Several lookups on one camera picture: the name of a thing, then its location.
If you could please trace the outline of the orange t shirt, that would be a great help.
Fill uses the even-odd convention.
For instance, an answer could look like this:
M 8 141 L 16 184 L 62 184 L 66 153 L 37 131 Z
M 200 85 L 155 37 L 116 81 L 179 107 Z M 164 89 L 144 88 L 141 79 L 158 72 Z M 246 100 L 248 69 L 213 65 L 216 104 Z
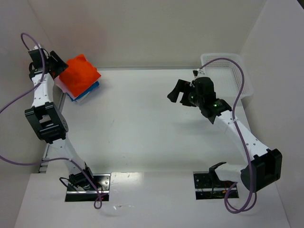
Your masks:
M 67 65 L 68 68 L 59 75 L 59 79 L 75 98 L 101 77 L 97 68 L 86 59 L 84 54 L 68 60 Z

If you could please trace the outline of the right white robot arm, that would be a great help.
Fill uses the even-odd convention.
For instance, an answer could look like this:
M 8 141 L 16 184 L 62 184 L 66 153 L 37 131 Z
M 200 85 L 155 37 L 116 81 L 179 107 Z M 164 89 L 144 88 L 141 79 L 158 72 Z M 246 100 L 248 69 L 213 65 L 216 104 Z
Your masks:
M 198 107 L 201 114 L 218 127 L 239 149 L 246 165 L 219 162 L 209 168 L 211 182 L 240 182 L 247 189 L 258 192 L 281 177 L 283 156 L 278 149 L 269 149 L 260 142 L 237 117 L 231 106 L 216 96 L 214 84 L 208 77 L 198 77 L 192 82 L 178 80 L 167 98 L 175 103 L 179 94 L 184 106 Z

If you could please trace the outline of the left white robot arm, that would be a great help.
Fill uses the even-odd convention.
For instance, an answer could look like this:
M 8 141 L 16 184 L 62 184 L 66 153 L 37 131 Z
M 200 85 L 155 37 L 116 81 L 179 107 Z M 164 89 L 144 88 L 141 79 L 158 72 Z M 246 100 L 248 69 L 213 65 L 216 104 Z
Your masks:
M 42 48 L 34 47 L 28 53 L 32 59 L 29 77 L 35 90 L 33 103 L 25 110 L 25 117 L 37 137 L 65 159 L 70 184 L 74 188 L 93 190 L 93 174 L 76 153 L 67 135 L 67 122 L 53 102 L 54 80 L 68 68 L 68 65 L 54 51 L 48 53 Z

